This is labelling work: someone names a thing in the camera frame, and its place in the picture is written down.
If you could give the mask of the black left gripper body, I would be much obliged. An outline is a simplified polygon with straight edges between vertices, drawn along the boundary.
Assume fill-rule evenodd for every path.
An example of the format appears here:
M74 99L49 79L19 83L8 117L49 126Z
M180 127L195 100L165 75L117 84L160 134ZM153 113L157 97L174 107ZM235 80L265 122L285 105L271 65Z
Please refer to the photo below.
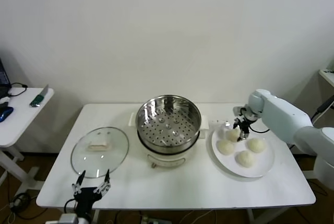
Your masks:
M102 194L95 192L96 187L85 187L80 193L74 194L74 199L77 202L75 207L76 214L89 214L92 211L93 204L102 198Z

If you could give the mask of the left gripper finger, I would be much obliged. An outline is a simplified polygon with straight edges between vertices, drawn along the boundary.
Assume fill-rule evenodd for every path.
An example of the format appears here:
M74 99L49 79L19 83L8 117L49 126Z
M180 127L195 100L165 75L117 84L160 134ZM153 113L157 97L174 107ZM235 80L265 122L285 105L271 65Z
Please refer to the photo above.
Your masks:
M86 171L83 170L83 172L79 174L79 177L78 177L76 183L72 184L74 194L80 194L81 193L81 184L82 184L82 182L85 178L85 174L86 174Z
M111 188L111 184L110 184L110 170L107 170L107 173L104 177L104 181L102 184L100 184L95 190L94 192L98 195L105 195L108 190Z

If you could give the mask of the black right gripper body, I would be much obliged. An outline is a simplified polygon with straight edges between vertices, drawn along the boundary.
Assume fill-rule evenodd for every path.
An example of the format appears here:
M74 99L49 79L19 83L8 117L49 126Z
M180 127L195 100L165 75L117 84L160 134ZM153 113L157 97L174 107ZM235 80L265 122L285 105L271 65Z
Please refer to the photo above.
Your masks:
M244 115L239 115L237 117L237 123L241 133L249 133L249 126L252 124L252 121Z

